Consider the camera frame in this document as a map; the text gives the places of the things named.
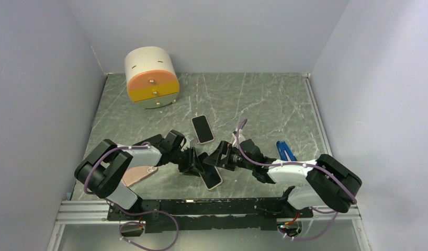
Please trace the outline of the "aluminium frame rail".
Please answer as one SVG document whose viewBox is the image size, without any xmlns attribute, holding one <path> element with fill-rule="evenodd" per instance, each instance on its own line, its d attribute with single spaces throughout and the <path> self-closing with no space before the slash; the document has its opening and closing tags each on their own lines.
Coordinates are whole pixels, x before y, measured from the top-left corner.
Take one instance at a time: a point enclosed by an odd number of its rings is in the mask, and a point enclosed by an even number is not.
<svg viewBox="0 0 428 251">
<path fill-rule="evenodd" d="M 56 224 L 104 224 L 108 223 L 109 205 L 106 201 L 62 201 Z"/>
</svg>

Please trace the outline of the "cream round drawer box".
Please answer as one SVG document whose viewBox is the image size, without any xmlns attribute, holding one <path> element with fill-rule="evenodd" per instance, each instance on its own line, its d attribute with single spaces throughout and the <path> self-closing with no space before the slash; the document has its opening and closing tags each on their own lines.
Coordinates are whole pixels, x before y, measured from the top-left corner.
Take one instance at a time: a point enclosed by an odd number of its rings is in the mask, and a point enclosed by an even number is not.
<svg viewBox="0 0 428 251">
<path fill-rule="evenodd" d="M 180 87 L 170 55 L 160 47 L 141 47 L 125 57 L 129 99 L 143 109 L 176 102 Z"/>
</svg>

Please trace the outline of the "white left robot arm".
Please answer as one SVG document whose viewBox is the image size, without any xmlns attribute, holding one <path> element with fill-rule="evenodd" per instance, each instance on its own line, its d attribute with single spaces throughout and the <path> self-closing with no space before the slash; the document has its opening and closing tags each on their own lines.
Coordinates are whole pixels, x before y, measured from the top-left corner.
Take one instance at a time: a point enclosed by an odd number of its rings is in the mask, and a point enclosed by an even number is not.
<svg viewBox="0 0 428 251">
<path fill-rule="evenodd" d="M 185 136 L 176 130 L 132 146 L 105 139 L 78 165 L 74 177 L 84 185 L 85 193 L 118 205 L 127 219 L 134 220 L 143 211 L 143 199 L 123 184 L 124 174 L 133 167 L 159 167 L 168 163 L 176 164 L 185 175 L 204 174 L 195 148 L 184 149 L 185 143 Z"/>
</svg>

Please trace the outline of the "pink phone case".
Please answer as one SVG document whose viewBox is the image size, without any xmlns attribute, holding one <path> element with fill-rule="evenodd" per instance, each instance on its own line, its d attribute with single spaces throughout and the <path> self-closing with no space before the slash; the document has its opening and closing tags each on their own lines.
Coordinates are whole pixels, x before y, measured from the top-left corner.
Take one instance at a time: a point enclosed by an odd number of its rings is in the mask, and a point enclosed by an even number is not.
<svg viewBox="0 0 428 251">
<path fill-rule="evenodd" d="M 127 169 L 121 181 L 127 187 L 139 183 L 140 181 L 150 177 L 158 171 L 156 166 L 138 166 Z"/>
</svg>

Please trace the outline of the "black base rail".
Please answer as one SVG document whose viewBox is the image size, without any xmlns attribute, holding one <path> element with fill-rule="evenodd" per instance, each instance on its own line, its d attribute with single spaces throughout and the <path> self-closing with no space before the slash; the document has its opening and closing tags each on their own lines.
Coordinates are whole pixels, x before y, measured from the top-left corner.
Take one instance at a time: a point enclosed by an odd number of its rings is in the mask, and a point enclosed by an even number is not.
<svg viewBox="0 0 428 251">
<path fill-rule="evenodd" d="M 143 200 L 125 214 L 114 206 L 107 220 L 141 221 L 146 233 L 190 230 L 260 229 L 271 231 L 283 221 L 312 218 L 312 210 L 297 210 L 278 197 Z"/>
</svg>

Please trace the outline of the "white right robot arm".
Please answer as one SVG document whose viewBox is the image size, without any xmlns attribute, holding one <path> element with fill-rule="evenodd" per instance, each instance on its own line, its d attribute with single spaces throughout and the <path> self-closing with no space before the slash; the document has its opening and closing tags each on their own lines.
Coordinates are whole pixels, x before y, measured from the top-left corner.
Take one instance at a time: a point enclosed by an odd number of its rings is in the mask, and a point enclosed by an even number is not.
<svg viewBox="0 0 428 251">
<path fill-rule="evenodd" d="M 304 162 L 283 161 L 265 156 L 251 139 L 238 146 L 222 141 L 202 162 L 231 171 L 251 170 L 253 177 L 264 184 L 291 184 L 279 204 L 281 213 L 287 217 L 317 206 L 347 213 L 357 203 L 356 195 L 363 184 L 355 173 L 329 154 Z"/>
</svg>

